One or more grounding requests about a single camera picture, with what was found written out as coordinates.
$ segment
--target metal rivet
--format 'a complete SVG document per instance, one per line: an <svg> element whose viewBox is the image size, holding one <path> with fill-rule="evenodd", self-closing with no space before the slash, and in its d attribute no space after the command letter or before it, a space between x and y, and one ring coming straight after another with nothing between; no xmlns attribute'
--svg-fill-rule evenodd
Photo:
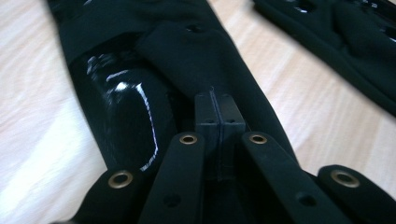
<svg viewBox="0 0 396 224"><path fill-rule="evenodd" d="M267 138L261 134L253 134L248 139L255 144L265 144L267 142Z"/></svg>
<svg viewBox="0 0 396 224"><path fill-rule="evenodd" d="M351 175L348 172L342 171L342 170L333 170L330 173L330 176L332 179L337 182L338 184L345 186L347 188L357 188L361 182L359 181L358 178L355 176Z"/></svg>
<svg viewBox="0 0 396 224"><path fill-rule="evenodd" d="M108 179L108 185L113 189L122 189L131 184L134 177L131 173L125 170L116 172Z"/></svg>
<svg viewBox="0 0 396 224"><path fill-rule="evenodd" d="M198 139L192 134L185 134L180 137L179 141L184 145L192 145L196 143Z"/></svg>

